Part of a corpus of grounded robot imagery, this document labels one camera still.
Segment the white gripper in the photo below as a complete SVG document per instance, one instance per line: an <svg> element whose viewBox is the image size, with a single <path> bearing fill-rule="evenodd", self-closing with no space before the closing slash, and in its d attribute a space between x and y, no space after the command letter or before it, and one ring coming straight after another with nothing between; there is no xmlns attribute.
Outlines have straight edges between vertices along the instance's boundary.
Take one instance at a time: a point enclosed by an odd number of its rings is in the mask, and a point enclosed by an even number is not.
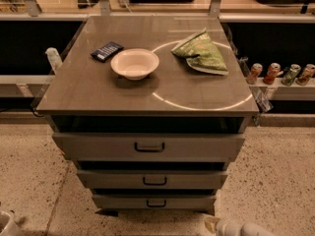
<svg viewBox="0 0 315 236"><path fill-rule="evenodd" d="M208 216L204 219L206 228L217 236L242 236L242 225L235 220Z"/></svg>

